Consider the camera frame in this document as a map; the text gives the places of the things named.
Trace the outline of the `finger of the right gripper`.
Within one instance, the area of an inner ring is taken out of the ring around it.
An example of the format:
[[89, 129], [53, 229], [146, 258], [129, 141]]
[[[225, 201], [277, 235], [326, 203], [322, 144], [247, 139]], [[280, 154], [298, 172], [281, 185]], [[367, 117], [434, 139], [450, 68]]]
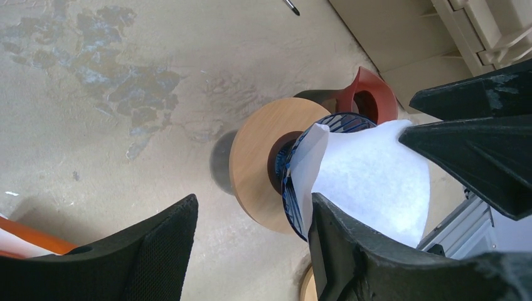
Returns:
[[531, 117], [416, 125], [399, 142], [432, 161], [503, 216], [531, 216]]
[[531, 114], [531, 60], [417, 92], [409, 106], [443, 121]]

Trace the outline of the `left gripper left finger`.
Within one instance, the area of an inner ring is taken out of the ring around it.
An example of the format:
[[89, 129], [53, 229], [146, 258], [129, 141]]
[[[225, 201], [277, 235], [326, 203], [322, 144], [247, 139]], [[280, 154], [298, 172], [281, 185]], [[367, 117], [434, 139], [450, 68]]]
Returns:
[[198, 201], [164, 211], [65, 255], [1, 258], [2, 300], [179, 300]]

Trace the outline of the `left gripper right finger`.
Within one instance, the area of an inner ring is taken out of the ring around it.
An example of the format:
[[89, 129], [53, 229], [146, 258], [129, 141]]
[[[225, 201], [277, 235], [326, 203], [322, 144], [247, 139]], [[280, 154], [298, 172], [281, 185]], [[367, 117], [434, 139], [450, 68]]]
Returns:
[[531, 254], [454, 260], [401, 244], [312, 195], [308, 234], [319, 300], [530, 300]]

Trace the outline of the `white paper coffee filter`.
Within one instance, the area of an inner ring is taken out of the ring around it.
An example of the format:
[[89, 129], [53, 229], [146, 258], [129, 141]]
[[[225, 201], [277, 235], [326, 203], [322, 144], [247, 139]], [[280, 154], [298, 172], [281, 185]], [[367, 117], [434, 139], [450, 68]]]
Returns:
[[411, 126], [392, 120], [353, 133], [314, 124], [295, 152], [292, 181], [304, 231], [312, 223], [312, 194], [404, 245], [416, 247], [428, 217], [427, 160], [398, 140]]

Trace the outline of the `grey glass carafe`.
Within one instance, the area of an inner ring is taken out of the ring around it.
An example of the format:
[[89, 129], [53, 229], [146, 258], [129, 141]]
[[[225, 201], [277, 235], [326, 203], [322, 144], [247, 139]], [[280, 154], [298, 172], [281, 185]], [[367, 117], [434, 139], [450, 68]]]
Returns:
[[210, 155], [211, 177], [216, 185], [225, 193], [234, 195], [230, 181], [230, 151], [237, 130], [223, 134], [215, 143]]

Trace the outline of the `orange coffee filter box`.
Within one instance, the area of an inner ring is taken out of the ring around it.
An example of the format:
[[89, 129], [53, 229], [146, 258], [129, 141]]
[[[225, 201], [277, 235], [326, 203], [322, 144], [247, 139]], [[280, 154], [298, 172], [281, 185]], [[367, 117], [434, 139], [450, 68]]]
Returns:
[[35, 230], [1, 215], [1, 256], [27, 259], [46, 255], [65, 255], [77, 245]]

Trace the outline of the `blue glass dripper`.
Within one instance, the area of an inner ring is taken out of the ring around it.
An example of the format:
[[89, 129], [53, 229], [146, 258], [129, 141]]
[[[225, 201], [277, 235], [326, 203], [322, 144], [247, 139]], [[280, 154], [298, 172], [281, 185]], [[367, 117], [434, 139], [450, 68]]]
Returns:
[[[326, 125], [332, 133], [342, 134], [376, 127], [376, 123], [368, 117], [353, 112], [331, 114], [317, 120], [316, 124]], [[269, 171], [274, 172], [273, 179], [279, 182], [275, 188], [282, 196], [287, 220], [296, 235], [304, 241], [307, 241], [307, 232], [304, 231], [301, 206], [297, 203], [291, 168], [295, 164], [295, 152], [307, 133], [308, 130], [286, 134], [288, 141], [281, 143], [273, 163], [269, 165]]]

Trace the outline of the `red black coffee carafe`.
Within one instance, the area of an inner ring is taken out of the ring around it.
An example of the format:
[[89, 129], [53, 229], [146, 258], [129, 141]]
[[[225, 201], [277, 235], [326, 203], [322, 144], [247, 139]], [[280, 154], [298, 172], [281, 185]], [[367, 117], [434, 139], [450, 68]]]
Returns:
[[354, 112], [380, 125], [398, 118], [398, 102], [378, 75], [359, 67], [353, 82], [339, 90], [306, 90], [295, 95], [322, 105], [331, 113]]

